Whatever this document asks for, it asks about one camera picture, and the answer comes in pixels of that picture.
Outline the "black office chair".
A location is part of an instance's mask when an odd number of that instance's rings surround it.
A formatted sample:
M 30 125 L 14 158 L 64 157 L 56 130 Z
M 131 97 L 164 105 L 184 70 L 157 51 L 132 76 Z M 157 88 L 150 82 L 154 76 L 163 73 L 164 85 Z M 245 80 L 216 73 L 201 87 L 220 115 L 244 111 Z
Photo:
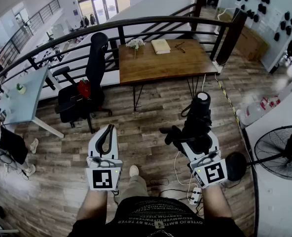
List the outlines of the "black office chair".
M 58 106 L 55 113 L 60 115 L 61 122 L 69 123 L 74 127 L 74 123 L 79 119 L 88 122 L 89 130 L 94 133 L 91 125 L 90 115 L 94 112 L 107 112 L 112 115 L 110 109 L 102 107 L 105 95 L 101 88 L 101 81 L 106 69 L 105 53 L 108 49 L 108 37 L 104 33 L 95 33 L 91 37 L 89 58 L 85 69 L 85 76 L 91 84 L 91 96 L 86 99 L 78 92 L 77 85 L 69 75 L 68 66 L 60 68 L 53 73 L 53 76 L 62 74 L 71 85 L 62 88 L 58 93 Z

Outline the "cream hardcover book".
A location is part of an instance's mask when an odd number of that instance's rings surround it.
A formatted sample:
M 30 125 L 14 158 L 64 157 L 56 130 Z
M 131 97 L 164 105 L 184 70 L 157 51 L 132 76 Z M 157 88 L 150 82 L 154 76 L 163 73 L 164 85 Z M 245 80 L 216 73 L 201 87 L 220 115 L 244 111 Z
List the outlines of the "cream hardcover book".
M 170 51 L 171 51 L 171 48 L 165 39 L 156 39 L 156 40 L 153 39 L 151 41 L 151 44 L 152 44 L 153 49 L 157 55 L 170 53 Z

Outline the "person's left forearm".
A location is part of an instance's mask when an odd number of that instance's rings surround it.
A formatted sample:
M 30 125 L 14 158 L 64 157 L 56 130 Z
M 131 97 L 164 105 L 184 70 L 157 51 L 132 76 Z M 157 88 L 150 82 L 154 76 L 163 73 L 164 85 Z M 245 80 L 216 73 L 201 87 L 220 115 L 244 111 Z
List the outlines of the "person's left forearm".
M 107 200 L 107 191 L 92 191 L 89 189 L 76 219 L 91 219 L 105 224 L 107 218 Z

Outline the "group of black wall items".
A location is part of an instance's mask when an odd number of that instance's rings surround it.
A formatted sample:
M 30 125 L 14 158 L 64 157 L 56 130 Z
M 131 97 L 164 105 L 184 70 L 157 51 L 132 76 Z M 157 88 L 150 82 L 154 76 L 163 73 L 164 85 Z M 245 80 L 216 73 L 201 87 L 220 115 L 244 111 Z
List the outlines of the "group of black wall items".
M 292 0 L 240 0 L 248 27 L 270 45 L 282 45 L 292 34 Z

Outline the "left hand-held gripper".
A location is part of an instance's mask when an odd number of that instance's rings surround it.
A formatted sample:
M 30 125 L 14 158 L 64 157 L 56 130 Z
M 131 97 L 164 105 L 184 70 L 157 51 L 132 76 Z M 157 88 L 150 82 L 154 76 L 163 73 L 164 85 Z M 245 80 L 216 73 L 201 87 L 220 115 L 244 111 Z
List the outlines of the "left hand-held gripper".
M 117 130 L 113 124 L 105 125 L 91 138 L 86 168 L 92 191 L 118 191 L 123 162 L 118 159 Z

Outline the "glass entrance door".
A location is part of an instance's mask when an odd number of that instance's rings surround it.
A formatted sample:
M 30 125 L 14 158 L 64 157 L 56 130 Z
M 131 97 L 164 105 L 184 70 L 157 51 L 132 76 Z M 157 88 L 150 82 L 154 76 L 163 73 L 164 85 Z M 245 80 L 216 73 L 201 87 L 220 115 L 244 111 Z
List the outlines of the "glass entrance door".
M 118 13 L 117 0 L 91 0 L 97 24 L 103 24 Z

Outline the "white power strip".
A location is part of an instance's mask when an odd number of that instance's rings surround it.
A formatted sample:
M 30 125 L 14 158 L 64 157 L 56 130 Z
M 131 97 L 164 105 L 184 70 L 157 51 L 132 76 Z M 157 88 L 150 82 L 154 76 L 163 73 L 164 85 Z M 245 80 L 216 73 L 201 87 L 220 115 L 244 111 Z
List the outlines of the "white power strip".
M 201 198 L 201 188 L 193 188 L 191 197 L 189 198 L 190 205 L 197 205 Z

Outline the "bag of plastic bottles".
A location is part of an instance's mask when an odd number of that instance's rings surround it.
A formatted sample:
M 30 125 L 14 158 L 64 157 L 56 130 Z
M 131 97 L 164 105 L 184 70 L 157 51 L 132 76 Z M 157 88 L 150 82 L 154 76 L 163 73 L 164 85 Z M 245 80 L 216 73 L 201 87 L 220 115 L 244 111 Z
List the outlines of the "bag of plastic bottles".
M 252 102 L 248 106 L 238 109 L 236 116 L 244 127 L 251 125 L 281 103 L 278 96 L 263 97 L 260 101 Z

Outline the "cardboard box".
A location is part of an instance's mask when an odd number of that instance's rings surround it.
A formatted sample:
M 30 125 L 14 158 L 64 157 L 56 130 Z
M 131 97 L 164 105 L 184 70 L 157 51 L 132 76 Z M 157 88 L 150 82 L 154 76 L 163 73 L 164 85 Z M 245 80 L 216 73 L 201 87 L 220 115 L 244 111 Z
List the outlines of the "cardboard box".
M 269 49 L 269 43 L 247 26 L 242 28 L 235 48 L 248 60 L 260 61 Z

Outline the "person's black printed shirt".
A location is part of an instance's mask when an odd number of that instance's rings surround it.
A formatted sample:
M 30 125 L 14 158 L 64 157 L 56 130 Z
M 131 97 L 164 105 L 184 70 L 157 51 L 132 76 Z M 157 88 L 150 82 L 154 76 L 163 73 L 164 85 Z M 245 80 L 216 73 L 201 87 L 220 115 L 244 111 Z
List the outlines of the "person's black printed shirt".
M 123 200 L 107 224 L 76 221 L 68 237 L 245 237 L 231 218 L 203 219 L 187 205 L 163 197 Z

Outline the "person's khaki trouser leg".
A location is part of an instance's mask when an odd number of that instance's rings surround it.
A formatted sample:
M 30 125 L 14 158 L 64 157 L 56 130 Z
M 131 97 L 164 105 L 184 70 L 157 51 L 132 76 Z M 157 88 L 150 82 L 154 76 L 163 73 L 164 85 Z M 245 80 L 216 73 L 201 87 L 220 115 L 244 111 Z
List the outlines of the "person's khaki trouser leg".
M 148 197 L 146 181 L 139 175 L 130 178 L 128 187 L 120 195 L 120 202 L 131 197 Z

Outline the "black object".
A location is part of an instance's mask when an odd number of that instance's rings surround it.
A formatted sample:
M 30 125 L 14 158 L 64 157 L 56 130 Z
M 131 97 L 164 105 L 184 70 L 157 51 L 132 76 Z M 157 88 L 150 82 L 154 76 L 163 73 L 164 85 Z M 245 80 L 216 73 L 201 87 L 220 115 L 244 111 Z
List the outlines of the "black object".
M 208 93 L 204 91 L 196 93 L 191 104 L 181 113 L 181 116 L 186 118 L 182 129 L 175 125 L 159 129 L 162 134 L 166 135 L 165 143 L 174 144 L 182 152 L 181 143 L 190 142 L 195 151 L 203 151 L 208 154 L 212 144 L 208 136 L 212 125 L 210 103 L 211 97 Z

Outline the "red bag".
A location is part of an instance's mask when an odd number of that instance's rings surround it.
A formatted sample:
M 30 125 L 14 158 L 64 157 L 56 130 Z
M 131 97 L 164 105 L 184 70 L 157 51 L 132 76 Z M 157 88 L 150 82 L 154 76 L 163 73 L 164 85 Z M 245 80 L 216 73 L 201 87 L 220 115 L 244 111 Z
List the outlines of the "red bag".
M 88 80 L 80 80 L 77 85 L 77 89 L 80 95 L 82 95 L 86 99 L 89 99 L 89 97 L 91 96 L 91 84 Z

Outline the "white flower bunch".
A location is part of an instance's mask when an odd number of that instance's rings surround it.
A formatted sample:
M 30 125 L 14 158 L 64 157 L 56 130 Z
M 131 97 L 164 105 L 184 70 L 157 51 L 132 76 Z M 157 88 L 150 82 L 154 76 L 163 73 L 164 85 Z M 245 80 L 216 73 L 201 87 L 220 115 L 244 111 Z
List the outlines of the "white flower bunch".
M 146 43 L 142 39 L 132 39 L 125 45 L 134 50 L 134 58 L 136 58 L 136 53 L 139 50 L 139 47 L 145 46 L 145 44 Z

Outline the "person's right forearm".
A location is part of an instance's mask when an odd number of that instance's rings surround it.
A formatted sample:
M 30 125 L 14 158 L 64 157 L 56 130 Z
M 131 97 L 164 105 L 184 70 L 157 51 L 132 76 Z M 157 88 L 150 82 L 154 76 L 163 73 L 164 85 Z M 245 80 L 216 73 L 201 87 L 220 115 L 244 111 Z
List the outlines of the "person's right forearm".
M 232 218 L 232 211 L 219 184 L 202 190 L 204 218 Z

